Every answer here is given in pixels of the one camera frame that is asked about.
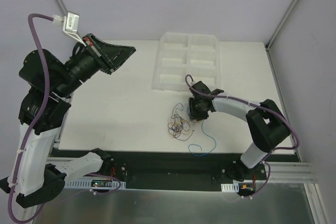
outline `blue wire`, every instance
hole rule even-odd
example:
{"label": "blue wire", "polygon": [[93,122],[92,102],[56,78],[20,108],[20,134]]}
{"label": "blue wire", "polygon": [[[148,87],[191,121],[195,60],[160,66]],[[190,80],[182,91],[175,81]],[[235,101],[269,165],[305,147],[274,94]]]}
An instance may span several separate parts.
{"label": "blue wire", "polygon": [[193,154],[193,155],[196,156],[196,157],[202,157],[202,156],[208,155],[208,154],[210,154],[210,153],[217,147],[217,142],[216,142],[216,140],[215,140],[212,136],[209,136],[208,134],[206,134],[206,133],[204,132],[204,130],[203,130],[203,123],[204,123],[204,121],[202,122],[201,129],[202,129],[204,135],[206,135],[207,137],[210,137],[210,138],[213,139],[213,141],[215,142],[215,147],[214,147],[211,151],[209,151],[208,153],[195,154],[195,153],[193,153],[193,152],[190,150],[190,146],[192,146],[192,145],[194,145],[194,146],[198,146],[198,147],[201,149],[201,151],[202,151],[202,147],[201,147],[200,145],[198,145],[198,144],[190,144],[190,145],[188,146],[188,150],[189,150],[189,152],[190,152],[191,154]]}

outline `white connector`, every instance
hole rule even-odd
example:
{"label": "white connector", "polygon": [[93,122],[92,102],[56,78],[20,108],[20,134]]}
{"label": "white connector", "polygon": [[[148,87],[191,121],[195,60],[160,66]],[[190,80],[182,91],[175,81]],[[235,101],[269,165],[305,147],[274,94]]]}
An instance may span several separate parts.
{"label": "white connector", "polygon": [[62,27],[63,22],[64,22],[64,18],[62,18],[61,16],[58,16],[58,15],[53,15],[53,17],[54,17],[54,20],[52,21],[52,24]]}

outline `white table surface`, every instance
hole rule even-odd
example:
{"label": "white table surface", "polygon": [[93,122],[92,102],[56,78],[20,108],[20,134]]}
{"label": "white table surface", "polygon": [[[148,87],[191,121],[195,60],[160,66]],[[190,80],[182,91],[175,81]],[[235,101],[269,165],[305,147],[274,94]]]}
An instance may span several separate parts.
{"label": "white table surface", "polygon": [[[200,123],[193,125],[193,136],[185,142],[168,133],[173,107],[179,102],[186,104],[191,93],[152,90],[158,41],[107,42],[134,46],[137,51],[112,75],[99,71],[75,92],[59,149],[188,152],[194,143],[204,152],[210,151],[214,141],[202,133]],[[269,98],[280,107],[264,44],[220,42],[220,47],[219,88],[246,100]],[[204,131],[217,140],[214,153],[242,153],[252,142],[246,122],[224,113],[210,113]],[[290,139],[280,146],[291,146]]]}

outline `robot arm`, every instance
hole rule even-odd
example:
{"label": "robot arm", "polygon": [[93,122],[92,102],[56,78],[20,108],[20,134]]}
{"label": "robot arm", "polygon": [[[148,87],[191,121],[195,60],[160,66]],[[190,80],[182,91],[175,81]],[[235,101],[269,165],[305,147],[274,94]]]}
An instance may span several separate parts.
{"label": "robot arm", "polygon": [[[112,74],[135,52],[134,47],[111,45],[93,34],[80,38],[77,34],[78,18],[78,15],[69,13],[63,19],[55,17],[53,20],[53,23],[62,25],[63,32],[77,40],[77,43],[65,64],[43,49],[50,82],[47,105],[34,124],[24,150],[18,150],[12,174],[0,180],[0,188],[6,193],[12,195],[14,189],[18,194],[16,201],[23,208],[54,199],[66,183],[88,173],[110,174],[111,157],[100,149],[61,165],[46,165],[54,139],[71,107],[66,99],[96,72],[100,70]],[[19,76],[31,86],[19,112],[19,146],[22,146],[28,127],[39,112],[45,95],[44,70],[37,50],[27,55]]]}
{"label": "robot arm", "polygon": [[[192,85],[190,91],[193,94],[193,98],[189,98],[192,120],[205,120],[208,118],[208,111],[217,111],[233,115],[247,122],[249,126],[253,142],[236,163],[225,169],[226,175],[234,180],[244,180],[266,155],[290,134],[285,124],[273,114],[236,100],[223,98],[228,96],[223,90],[210,91],[203,82],[199,81]],[[210,94],[214,97],[205,97],[199,93]],[[272,100],[253,103],[281,115],[279,108]]]}

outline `colored wire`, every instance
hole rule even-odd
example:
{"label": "colored wire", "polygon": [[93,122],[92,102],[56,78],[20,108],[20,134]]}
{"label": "colored wire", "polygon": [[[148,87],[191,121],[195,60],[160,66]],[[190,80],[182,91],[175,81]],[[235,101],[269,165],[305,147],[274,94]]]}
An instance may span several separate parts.
{"label": "colored wire", "polygon": [[[177,105],[174,106],[172,110],[172,115],[171,115],[171,122],[168,123],[168,132],[173,136],[173,138],[180,140],[180,141],[187,141],[194,133],[194,131],[191,131],[191,126],[188,120],[184,119],[179,115],[177,111],[183,112],[184,111],[184,106],[182,103],[178,103]],[[189,135],[188,138],[180,138],[181,135]]]}
{"label": "colored wire", "polygon": [[212,136],[210,136],[210,135],[208,135],[208,134],[206,134],[206,133],[204,132],[203,124],[204,124],[204,121],[202,122],[202,125],[201,125],[202,132],[204,133],[204,135],[206,135],[207,137],[210,137],[210,138],[215,142],[215,147],[213,147],[213,148],[211,149],[211,151],[209,151],[208,153],[197,154],[197,153],[193,153],[193,152],[190,150],[190,146],[197,146],[197,147],[199,147],[199,148],[201,149],[201,151],[202,151],[202,147],[201,147],[200,145],[198,145],[198,144],[190,144],[190,145],[188,146],[188,150],[189,150],[189,152],[190,152],[191,154],[193,154],[193,155],[196,156],[196,157],[202,157],[202,156],[208,155],[208,154],[210,154],[210,153],[217,147],[217,142],[216,142],[216,140],[215,140]]}
{"label": "colored wire", "polygon": [[[44,96],[43,96],[43,101],[42,101],[41,107],[40,107],[37,115],[34,117],[32,122],[30,123],[30,125],[29,125],[29,127],[28,127],[28,129],[27,129],[27,131],[26,131],[26,133],[23,137],[23,140],[22,140],[22,143],[21,143],[21,146],[20,146],[20,150],[24,150],[26,148],[26,144],[27,144],[29,135],[30,135],[32,129],[34,128],[35,124],[37,123],[37,121],[42,116],[42,114],[43,114],[43,112],[44,112],[44,110],[47,106],[49,93],[50,93],[48,65],[47,65],[46,57],[44,56],[44,53],[43,53],[41,43],[40,43],[40,41],[37,37],[36,29],[35,29],[34,23],[33,23],[33,18],[43,18],[43,19],[46,19],[46,20],[49,20],[49,21],[54,20],[52,17],[45,16],[45,15],[42,15],[42,14],[37,14],[37,13],[32,13],[32,14],[29,14],[29,16],[28,16],[28,24],[29,24],[29,27],[30,27],[30,31],[31,31],[31,34],[33,36],[38,54],[40,56],[41,64],[42,64],[42,69],[43,69],[43,74],[44,74]],[[12,219],[13,222],[18,223],[18,224],[25,224],[25,223],[28,223],[28,222],[34,220],[36,218],[36,216],[38,216],[39,213],[42,211],[43,205],[44,205],[44,204],[42,204],[38,208],[36,213],[31,218],[29,218],[27,220],[18,220],[13,214],[12,202],[13,202],[15,185],[16,185],[16,182],[17,182],[17,175],[18,175],[18,172],[19,172],[22,156],[23,156],[23,152],[20,152],[17,155],[17,160],[15,162],[14,171],[13,171],[13,180],[12,180],[13,186],[10,189],[11,191],[9,192],[8,204],[7,204],[8,214],[9,214],[10,218]]]}

